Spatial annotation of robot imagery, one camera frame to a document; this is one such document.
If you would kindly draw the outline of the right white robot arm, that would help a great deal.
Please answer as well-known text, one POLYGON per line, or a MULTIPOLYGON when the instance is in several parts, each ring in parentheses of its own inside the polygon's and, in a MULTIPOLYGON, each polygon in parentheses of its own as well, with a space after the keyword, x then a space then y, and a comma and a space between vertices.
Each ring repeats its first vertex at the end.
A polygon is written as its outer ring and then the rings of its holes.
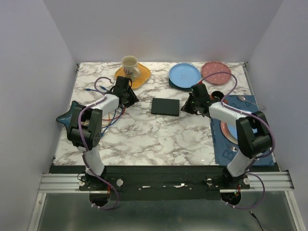
POLYGON ((263 112, 239 110, 217 99, 210 99, 205 84, 192 86, 182 111, 192 115, 207 116, 232 125, 237 131, 239 151, 223 170, 222 185, 228 189, 239 183, 252 163, 264 158, 264 153, 275 148, 275 139, 263 112))

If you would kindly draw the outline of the black network switch box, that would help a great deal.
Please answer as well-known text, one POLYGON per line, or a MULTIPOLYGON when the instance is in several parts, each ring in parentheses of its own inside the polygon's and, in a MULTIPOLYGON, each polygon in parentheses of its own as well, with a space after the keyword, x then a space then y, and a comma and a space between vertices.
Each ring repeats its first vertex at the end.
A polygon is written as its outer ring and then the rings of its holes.
POLYGON ((151 114, 163 116, 179 116, 180 101, 177 99, 153 98, 151 114))

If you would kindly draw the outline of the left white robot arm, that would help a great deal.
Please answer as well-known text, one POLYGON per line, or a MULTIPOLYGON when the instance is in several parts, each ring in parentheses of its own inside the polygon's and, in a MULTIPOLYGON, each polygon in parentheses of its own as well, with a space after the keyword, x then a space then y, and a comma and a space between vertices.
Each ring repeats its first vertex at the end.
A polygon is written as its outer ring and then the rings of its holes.
POLYGON ((57 118, 57 122, 66 127, 67 139, 81 152, 86 173, 92 175, 90 184, 96 190, 102 190, 107 183, 106 177, 102 175, 104 164, 97 147, 101 139, 103 117, 138 101, 132 89, 132 80, 118 76, 115 85, 103 92, 100 99, 88 105, 72 101, 68 112, 57 118))

